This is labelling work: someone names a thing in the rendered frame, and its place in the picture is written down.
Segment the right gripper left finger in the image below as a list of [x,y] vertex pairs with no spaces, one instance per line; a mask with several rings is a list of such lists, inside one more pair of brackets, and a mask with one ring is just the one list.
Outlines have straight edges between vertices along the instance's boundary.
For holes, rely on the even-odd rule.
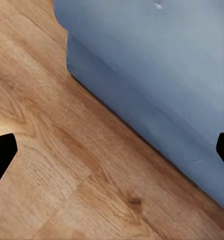
[[0,179],[17,153],[17,143],[13,133],[0,136]]

